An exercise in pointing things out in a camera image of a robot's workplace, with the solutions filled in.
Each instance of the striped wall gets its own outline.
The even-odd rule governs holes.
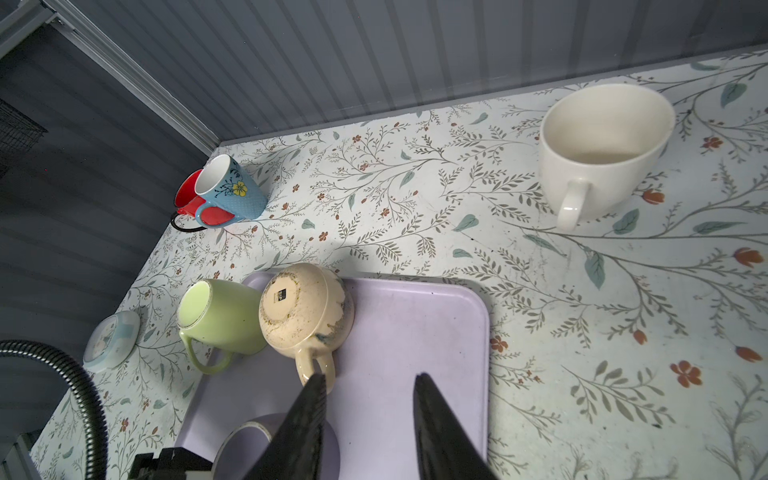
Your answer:
[[[51,27],[0,59],[0,98],[48,130],[0,179],[0,339],[81,358],[206,158]],[[23,359],[0,359],[0,385],[4,458],[66,388]]]
[[[766,0],[73,0],[224,140],[768,41]]]

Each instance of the yellow flower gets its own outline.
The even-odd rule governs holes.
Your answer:
[[[241,197],[245,197],[245,193],[247,191],[248,191],[248,187],[246,187],[243,182],[237,182],[232,186],[232,192],[235,195],[240,195]]]

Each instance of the mug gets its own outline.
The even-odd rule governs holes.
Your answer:
[[[219,207],[234,214],[235,217],[229,223],[255,220],[266,208],[266,197],[259,190],[259,186],[226,154],[215,157],[200,172],[194,185],[194,193],[205,199],[195,214],[197,222],[203,227],[211,227],[202,221],[201,216],[212,207]]]
[[[313,360],[326,375],[330,393],[336,381],[333,350],[346,340],[355,303],[332,271],[296,263],[267,284],[259,305],[264,338],[281,355],[296,359],[302,385],[314,374]]]
[[[213,480],[240,480],[266,451],[287,413],[273,413],[245,422],[227,436],[214,459]],[[323,425],[319,480],[337,480],[341,466],[339,440],[331,425]]]
[[[198,197],[194,193],[194,185],[202,171],[203,169],[201,168],[187,177],[184,183],[181,184],[181,187],[179,187],[179,191],[176,192],[174,205],[177,210],[170,218],[170,225],[180,232],[199,232],[206,229],[206,227],[184,228],[176,225],[176,219],[180,215],[190,215],[191,217],[194,217],[200,205],[205,203],[203,198]],[[221,210],[219,207],[213,207],[205,210],[205,212],[200,215],[200,218],[208,225],[208,227],[225,227],[226,225],[233,223],[230,220],[234,218],[234,215],[226,210]]]
[[[541,122],[541,186],[558,228],[605,214],[632,195],[675,125],[670,102],[649,88],[605,84],[558,101]]]
[[[234,353],[253,355],[266,346],[259,327],[261,294],[242,283],[205,279],[195,283],[181,298],[179,336],[192,364],[208,375],[230,364]],[[192,350],[192,339],[224,351],[215,366],[204,366]]]

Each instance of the tray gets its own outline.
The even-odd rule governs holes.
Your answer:
[[[272,273],[243,283],[263,290]],[[488,428],[488,310],[463,286],[344,279],[356,305],[352,332],[337,351],[327,419],[339,439],[341,480],[419,478],[413,382],[429,373],[485,460]],[[218,360],[211,354],[210,364]],[[286,412],[301,390],[293,359],[269,346],[204,376],[176,441],[213,461],[229,433]]]

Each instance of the blue mug handle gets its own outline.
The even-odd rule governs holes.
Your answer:
[[[197,208],[197,212],[195,212],[194,219],[197,220],[197,222],[200,225],[202,225],[203,227],[206,227],[206,228],[221,228],[221,227],[226,227],[227,225],[231,225],[232,223],[236,223],[236,222],[239,222],[241,220],[245,220],[245,217],[238,217],[237,215],[235,215],[232,218],[232,220],[228,220],[228,221],[226,221],[224,223],[219,223],[217,225],[208,225],[207,223],[203,222],[203,219],[202,219],[202,217],[200,215],[203,214],[203,211],[205,209],[211,208],[211,207],[218,207],[218,205],[214,205],[211,202],[209,202],[208,200],[205,200],[205,203],[200,205]]]

